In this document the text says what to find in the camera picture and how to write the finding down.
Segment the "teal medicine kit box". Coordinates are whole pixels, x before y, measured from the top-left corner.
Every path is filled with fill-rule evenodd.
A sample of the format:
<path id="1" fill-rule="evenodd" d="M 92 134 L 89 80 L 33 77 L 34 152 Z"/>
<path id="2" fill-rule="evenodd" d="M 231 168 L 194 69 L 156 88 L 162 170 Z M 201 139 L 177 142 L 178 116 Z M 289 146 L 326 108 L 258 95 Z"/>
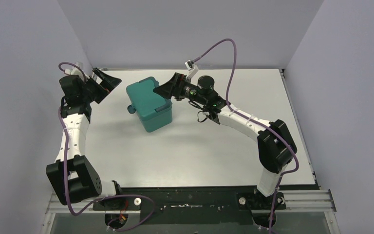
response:
<path id="1" fill-rule="evenodd" d="M 173 120 L 172 102 L 156 94 L 153 90 L 159 87 L 154 77 L 130 84 L 126 93 L 131 104 L 127 107 L 130 114 L 137 114 L 146 132 L 158 130 Z"/>

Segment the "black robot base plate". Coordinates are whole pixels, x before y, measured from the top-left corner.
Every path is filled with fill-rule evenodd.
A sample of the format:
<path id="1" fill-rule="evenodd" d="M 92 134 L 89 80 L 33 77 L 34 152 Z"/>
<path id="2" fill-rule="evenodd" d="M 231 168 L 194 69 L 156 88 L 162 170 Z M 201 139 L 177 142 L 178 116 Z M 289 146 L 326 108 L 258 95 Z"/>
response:
<path id="1" fill-rule="evenodd" d="M 105 222 L 119 225 L 119 215 L 140 215 L 148 225 L 156 224 L 259 224 L 268 227 L 275 211 L 286 209 L 283 193 L 264 197 L 255 186 L 123 188 L 128 198 L 100 201 L 95 211 L 105 211 Z"/>

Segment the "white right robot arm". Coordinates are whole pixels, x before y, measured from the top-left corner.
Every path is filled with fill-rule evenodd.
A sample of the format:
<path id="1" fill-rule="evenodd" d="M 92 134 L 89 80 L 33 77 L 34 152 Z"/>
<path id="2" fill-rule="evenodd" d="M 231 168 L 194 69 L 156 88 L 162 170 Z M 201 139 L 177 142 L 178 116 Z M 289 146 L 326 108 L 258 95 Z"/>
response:
<path id="1" fill-rule="evenodd" d="M 207 119 L 231 127 L 257 143 L 263 170 L 256 186 L 255 203 L 261 209 L 269 208 L 274 203 L 273 193 L 281 174 L 297 152 L 287 125 L 280 119 L 259 119 L 234 107 L 214 90 L 215 81 L 211 76 L 199 77 L 197 84 L 192 84 L 191 78 L 191 75 L 175 73 L 153 91 L 165 99 L 187 98 Z"/>

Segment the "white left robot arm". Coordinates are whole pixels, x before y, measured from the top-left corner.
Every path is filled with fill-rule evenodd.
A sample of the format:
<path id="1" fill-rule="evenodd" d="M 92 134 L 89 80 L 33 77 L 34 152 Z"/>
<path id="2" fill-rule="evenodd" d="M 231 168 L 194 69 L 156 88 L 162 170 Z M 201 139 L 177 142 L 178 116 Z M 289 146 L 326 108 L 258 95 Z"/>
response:
<path id="1" fill-rule="evenodd" d="M 91 78 L 80 71 L 69 72 L 59 80 L 64 93 L 58 111 L 62 126 L 62 140 L 54 163 L 47 165 L 46 175 L 63 205 L 72 205 L 89 198 L 106 198 L 106 204 L 113 210 L 121 209 L 125 196 L 120 193 L 119 184 L 104 181 L 85 156 L 86 135 L 91 123 L 91 103 L 99 104 L 121 79 L 114 78 L 98 68 Z"/>

